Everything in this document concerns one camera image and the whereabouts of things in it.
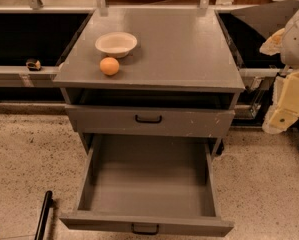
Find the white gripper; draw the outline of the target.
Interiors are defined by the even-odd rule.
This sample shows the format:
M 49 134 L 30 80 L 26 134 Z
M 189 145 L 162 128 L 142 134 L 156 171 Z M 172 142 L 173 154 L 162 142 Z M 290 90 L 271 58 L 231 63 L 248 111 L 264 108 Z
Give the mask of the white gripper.
M 285 65 L 299 69 L 299 10 L 287 22 L 285 29 L 272 34 L 261 45 L 259 51 L 269 56 L 280 52 L 281 61 Z M 299 119 L 299 70 L 286 77 L 276 77 L 272 102 L 265 115 L 262 129 L 268 134 L 279 134 Z

